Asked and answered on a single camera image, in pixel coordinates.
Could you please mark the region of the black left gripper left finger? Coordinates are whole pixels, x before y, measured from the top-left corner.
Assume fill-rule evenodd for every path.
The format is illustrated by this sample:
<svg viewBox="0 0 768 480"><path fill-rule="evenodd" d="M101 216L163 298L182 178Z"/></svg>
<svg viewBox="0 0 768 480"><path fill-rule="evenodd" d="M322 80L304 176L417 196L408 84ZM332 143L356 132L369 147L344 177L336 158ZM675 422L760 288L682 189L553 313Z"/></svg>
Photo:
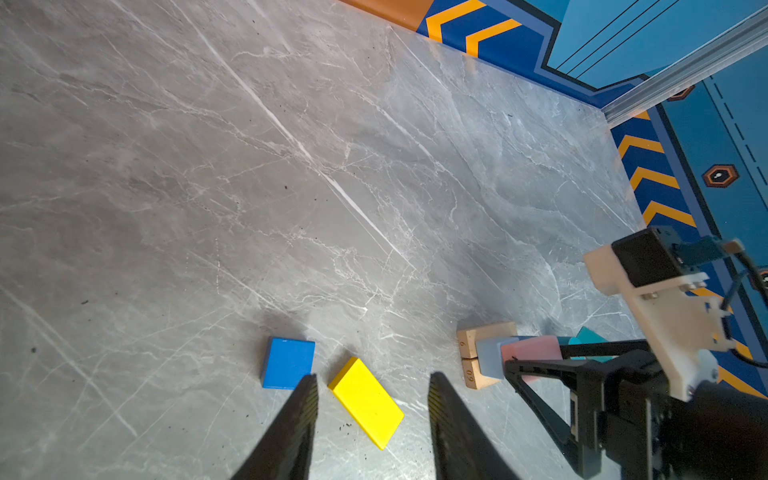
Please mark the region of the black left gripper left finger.
<svg viewBox="0 0 768 480"><path fill-rule="evenodd" d="M231 479L308 479L318 403L317 377L305 375Z"/></svg>

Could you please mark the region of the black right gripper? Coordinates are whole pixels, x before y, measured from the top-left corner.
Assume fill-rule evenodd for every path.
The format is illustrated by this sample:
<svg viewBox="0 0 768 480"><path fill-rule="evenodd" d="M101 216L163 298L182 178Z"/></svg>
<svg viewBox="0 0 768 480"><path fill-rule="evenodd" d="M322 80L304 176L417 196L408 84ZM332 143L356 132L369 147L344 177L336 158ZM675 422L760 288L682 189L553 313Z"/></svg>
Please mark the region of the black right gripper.
<svg viewBox="0 0 768 480"><path fill-rule="evenodd" d="M617 463L623 479L663 479L661 426L668 380L646 340L561 345L563 359L507 360L507 381L534 412L563 457L583 479L601 471L602 457ZM559 380L575 394L571 426L525 381Z"/></svg>

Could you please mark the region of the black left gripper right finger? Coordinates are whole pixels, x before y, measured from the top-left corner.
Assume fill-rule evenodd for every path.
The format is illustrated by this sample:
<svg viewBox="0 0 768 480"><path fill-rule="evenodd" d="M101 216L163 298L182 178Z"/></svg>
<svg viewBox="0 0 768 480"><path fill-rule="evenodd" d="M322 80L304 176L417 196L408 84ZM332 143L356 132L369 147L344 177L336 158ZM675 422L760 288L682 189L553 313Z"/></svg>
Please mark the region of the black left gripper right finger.
<svg viewBox="0 0 768 480"><path fill-rule="evenodd" d="M430 375L428 410L437 479L518 479L442 372Z"/></svg>

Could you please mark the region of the pink wood block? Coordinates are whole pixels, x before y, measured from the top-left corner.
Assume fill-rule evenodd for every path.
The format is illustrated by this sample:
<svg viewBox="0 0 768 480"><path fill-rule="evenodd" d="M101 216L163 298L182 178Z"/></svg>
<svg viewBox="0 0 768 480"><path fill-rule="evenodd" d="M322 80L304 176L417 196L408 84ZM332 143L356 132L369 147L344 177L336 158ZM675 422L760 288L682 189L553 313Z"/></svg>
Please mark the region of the pink wood block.
<svg viewBox="0 0 768 480"><path fill-rule="evenodd" d="M547 335L518 338L515 342L501 347L501 358L502 373L506 374L507 361L559 361L563 356L558 338Z"/></svg>

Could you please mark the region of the dark blue cube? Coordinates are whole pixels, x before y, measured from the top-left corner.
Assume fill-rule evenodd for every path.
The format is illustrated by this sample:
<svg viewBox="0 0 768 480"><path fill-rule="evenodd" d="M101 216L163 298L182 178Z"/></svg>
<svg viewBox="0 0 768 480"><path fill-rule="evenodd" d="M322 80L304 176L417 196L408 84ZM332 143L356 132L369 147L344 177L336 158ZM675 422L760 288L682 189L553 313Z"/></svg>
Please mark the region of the dark blue cube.
<svg viewBox="0 0 768 480"><path fill-rule="evenodd" d="M262 374L266 389L294 390L312 373L316 344L312 341L271 337Z"/></svg>

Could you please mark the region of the light blue wood cube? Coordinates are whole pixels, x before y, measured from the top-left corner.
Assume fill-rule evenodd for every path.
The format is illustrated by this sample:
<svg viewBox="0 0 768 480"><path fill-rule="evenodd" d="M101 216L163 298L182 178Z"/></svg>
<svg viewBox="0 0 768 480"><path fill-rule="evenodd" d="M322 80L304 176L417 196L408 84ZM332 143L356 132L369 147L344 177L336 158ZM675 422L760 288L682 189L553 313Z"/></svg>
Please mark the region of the light blue wood cube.
<svg viewBox="0 0 768 480"><path fill-rule="evenodd" d="M504 360L501 349L519 341L518 337L492 337L476 342L477 358L483 376L504 380Z"/></svg>

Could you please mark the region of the natural wood block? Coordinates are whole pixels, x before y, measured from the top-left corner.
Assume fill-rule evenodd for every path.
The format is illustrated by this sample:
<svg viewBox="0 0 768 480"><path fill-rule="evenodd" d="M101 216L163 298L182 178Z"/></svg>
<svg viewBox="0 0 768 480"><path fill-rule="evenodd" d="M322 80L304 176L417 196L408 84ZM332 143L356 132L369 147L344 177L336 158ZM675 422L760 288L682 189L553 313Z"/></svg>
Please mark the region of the natural wood block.
<svg viewBox="0 0 768 480"><path fill-rule="evenodd" d="M498 384L500 379L482 374L477 342L495 337L513 337L517 334L514 322L502 322L457 331L462 373L467 388L481 390Z"/></svg>

